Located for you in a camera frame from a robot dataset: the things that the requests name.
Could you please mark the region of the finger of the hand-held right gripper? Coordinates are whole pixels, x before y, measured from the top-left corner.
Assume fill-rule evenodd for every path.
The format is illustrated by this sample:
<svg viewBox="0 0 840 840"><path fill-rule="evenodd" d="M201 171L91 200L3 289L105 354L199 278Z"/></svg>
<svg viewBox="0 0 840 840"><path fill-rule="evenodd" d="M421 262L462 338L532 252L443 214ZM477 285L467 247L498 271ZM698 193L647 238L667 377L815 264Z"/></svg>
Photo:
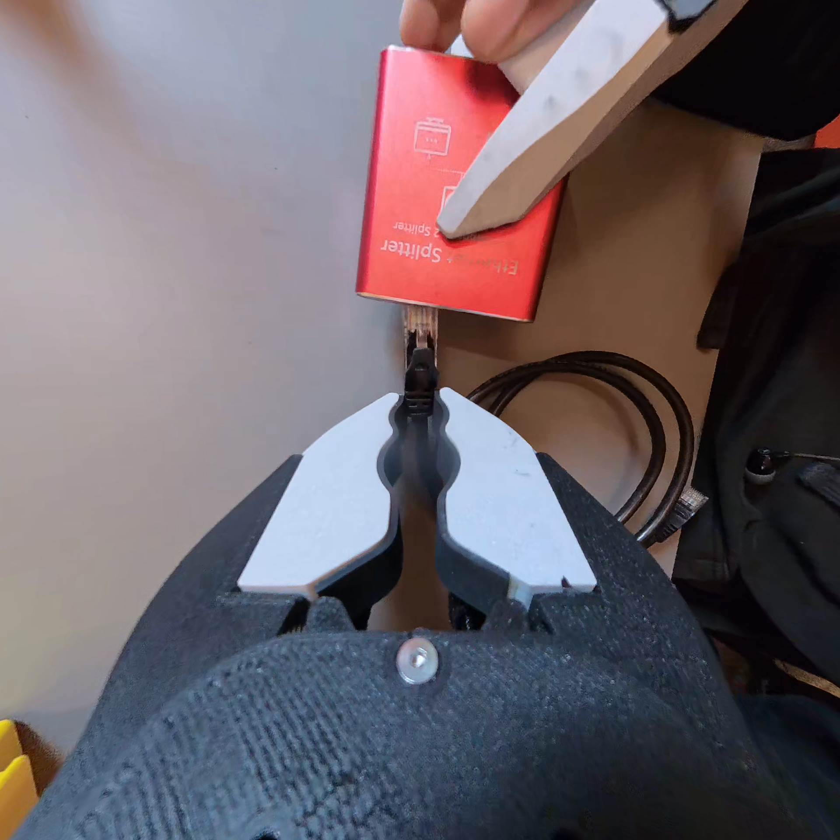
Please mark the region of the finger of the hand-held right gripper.
<svg viewBox="0 0 840 840"><path fill-rule="evenodd" d="M672 39L659 2L593 2L468 168L440 231L457 239L526 216Z"/></svg>

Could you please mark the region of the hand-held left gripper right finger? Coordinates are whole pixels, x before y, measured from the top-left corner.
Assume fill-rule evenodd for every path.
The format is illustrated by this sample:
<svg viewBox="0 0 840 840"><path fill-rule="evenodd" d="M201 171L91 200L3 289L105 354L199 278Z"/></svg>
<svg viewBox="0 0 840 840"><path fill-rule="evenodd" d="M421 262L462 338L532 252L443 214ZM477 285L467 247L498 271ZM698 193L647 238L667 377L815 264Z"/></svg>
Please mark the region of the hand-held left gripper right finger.
<svg viewBox="0 0 840 840"><path fill-rule="evenodd" d="M593 593L595 573L536 450L445 387L436 395L436 571L448 592L489 616L537 595Z"/></svg>

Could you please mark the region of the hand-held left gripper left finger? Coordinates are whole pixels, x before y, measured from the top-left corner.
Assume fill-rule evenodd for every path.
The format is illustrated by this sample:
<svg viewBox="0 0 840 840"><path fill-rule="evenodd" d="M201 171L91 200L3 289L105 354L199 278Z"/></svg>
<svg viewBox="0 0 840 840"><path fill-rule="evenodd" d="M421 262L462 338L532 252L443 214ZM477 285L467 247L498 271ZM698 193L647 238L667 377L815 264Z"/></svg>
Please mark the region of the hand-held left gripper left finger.
<svg viewBox="0 0 840 840"><path fill-rule="evenodd" d="M396 412L381 396L318 437L291 477L237 580L243 593L341 602L356 629L403 570Z"/></svg>

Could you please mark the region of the red ethernet splitter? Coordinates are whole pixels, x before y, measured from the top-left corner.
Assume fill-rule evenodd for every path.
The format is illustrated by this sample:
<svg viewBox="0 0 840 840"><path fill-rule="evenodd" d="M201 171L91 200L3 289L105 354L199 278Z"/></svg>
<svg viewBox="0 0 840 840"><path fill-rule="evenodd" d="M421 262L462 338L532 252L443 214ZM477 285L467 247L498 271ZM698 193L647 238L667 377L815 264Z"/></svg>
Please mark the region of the red ethernet splitter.
<svg viewBox="0 0 840 840"><path fill-rule="evenodd" d="M513 322L536 318L567 179L515 224L453 241L437 226L518 98L495 66L404 47L382 51L359 295Z"/></svg>

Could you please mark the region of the yellow plastic bin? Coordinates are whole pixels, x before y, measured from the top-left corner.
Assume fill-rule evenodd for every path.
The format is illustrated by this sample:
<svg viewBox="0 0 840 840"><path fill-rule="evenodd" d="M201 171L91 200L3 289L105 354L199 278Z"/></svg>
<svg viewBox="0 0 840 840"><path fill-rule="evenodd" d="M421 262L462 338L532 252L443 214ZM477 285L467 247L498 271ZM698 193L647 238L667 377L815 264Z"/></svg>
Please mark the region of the yellow plastic bin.
<svg viewBox="0 0 840 840"><path fill-rule="evenodd" d="M14 721L1 721L1 838L11 838L39 797Z"/></svg>

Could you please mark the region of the person's right hand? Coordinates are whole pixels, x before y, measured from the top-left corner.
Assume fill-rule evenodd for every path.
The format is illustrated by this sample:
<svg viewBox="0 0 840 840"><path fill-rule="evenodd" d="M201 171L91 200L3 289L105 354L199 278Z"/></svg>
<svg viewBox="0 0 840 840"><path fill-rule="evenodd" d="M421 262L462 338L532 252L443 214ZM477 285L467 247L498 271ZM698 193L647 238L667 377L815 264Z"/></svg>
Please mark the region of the person's right hand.
<svg viewBox="0 0 840 840"><path fill-rule="evenodd" d="M444 53L457 37L478 60L499 63L531 44L582 1L404 1L406 47Z"/></svg>

